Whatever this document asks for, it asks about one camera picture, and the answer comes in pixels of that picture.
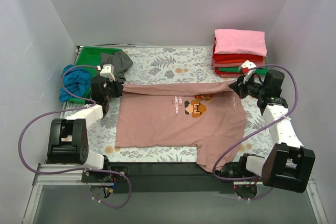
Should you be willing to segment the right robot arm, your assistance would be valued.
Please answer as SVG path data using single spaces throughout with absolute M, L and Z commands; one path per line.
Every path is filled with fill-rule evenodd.
M 248 95 L 257 100 L 257 106 L 268 125 L 274 144 L 267 157 L 244 154 L 238 162 L 239 180 L 261 178 L 265 186 L 302 193 L 308 184 L 315 162 L 315 153 L 299 141 L 289 117 L 287 101 L 281 97 L 285 75 L 278 70 L 267 71 L 262 82 L 254 80 L 255 70 L 243 67 L 241 76 L 229 87 L 241 99 Z

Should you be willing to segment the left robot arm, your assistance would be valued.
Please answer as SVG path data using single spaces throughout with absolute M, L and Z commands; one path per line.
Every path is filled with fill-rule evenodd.
M 91 98 L 95 106 L 79 110 L 65 119 L 54 119 L 50 127 L 47 157 L 53 164 L 70 164 L 84 168 L 83 175 L 89 181 L 100 183 L 125 182 L 127 171 L 112 165 L 107 156 L 89 148 L 88 128 L 103 119 L 109 110 L 109 101 L 122 96 L 123 86 L 118 80 L 96 76 L 91 81 Z

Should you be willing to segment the dusty pink printed t-shirt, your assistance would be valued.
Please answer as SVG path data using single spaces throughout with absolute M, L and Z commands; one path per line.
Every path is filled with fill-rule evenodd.
M 243 138 L 246 112 L 228 82 L 125 84 L 116 147 L 195 146 L 207 172 Z

